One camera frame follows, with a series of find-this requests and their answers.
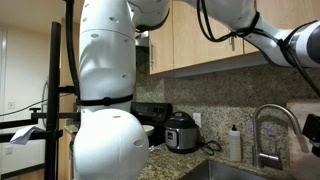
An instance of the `black metal pole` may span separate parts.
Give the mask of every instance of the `black metal pole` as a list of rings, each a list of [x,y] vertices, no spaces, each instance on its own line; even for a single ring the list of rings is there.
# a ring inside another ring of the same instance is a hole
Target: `black metal pole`
[[[47,128],[49,135],[46,138],[45,150],[45,180],[55,180],[55,161],[57,147],[57,119],[59,101],[59,61],[60,61],[61,25],[52,22],[51,27],[51,47],[49,65],[49,86],[48,86],[48,106],[47,106]]]

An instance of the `faucet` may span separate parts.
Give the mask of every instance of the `faucet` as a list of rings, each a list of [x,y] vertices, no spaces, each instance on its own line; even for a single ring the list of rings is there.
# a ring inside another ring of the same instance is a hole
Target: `faucet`
[[[276,169],[282,170],[282,163],[280,159],[280,153],[277,155],[268,155],[262,152],[261,143],[259,143],[259,134],[260,131],[258,130],[258,117],[260,112],[266,108],[274,108],[283,111],[290,119],[290,122],[293,127],[293,131],[296,135],[301,134],[301,128],[298,123],[297,118],[294,114],[289,111],[288,109],[279,106],[277,104],[264,104],[258,107],[255,112],[253,113],[253,136],[254,136],[254,145],[252,146],[252,165],[256,168],[263,168],[264,166],[273,167]]]

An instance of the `granite backsplash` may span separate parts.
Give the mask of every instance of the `granite backsplash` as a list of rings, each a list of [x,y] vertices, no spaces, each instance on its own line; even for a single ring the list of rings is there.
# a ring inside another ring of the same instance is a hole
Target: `granite backsplash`
[[[229,157],[228,131],[235,124],[241,132],[242,162],[252,163],[252,114],[266,103],[286,106],[291,99],[312,99],[317,95],[292,68],[271,65],[234,69],[183,78],[149,75],[148,64],[137,67],[137,102],[169,102],[174,111],[201,113],[202,136],[216,140],[223,151],[216,156]],[[308,69],[311,79],[320,84],[320,71]],[[263,150],[280,149],[285,170],[289,167],[288,118],[277,110],[260,115]]]

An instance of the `upper cabinet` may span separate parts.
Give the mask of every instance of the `upper cabinet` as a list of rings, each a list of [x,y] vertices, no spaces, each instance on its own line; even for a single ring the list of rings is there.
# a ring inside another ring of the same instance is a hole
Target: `upper cabinet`
[[[197,9],[192,7],[196,7],[197,1],[188,1],[173,1],[175,69],[243,54],[241,38],[230,38],[221,43],[208,41],[200,29]],[[216,38],[229,33],[227,27],[212,18],[209,19],[212,33]]]
[[[279,29],[294,29],[320,19],[319,0],[257,0],[261,17]],[[258,51],[245,43],[245,53]]]
[[[193,74],[265,64],[258,50],[242,38],[221,43],[208,41],[201,32],[196,0],[171,0],[170,14],[163,27],[150,32],[150,73],[177,76],[177,72]],[[294,29],[320,19],[319,0],[257,0],[255,8],[261,17],[281,29]],[[229,32],[221,23],[210,19],[213,35],[218,38]]]
[[[170,0],[170,12],[165,24],[150,32],[150,74],[173,69],[172,22],[172,0]]]

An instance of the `black stove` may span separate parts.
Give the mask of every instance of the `black stove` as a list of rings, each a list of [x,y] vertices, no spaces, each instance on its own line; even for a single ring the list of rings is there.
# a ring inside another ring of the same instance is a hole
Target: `black stove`
[[[142,125],[154,127],[153,134],[148,137],[149,146],[156,146],[165,142],[165,125],[172,114],[170,103],[146,103],[132,102],[131,114],[133,114]]]

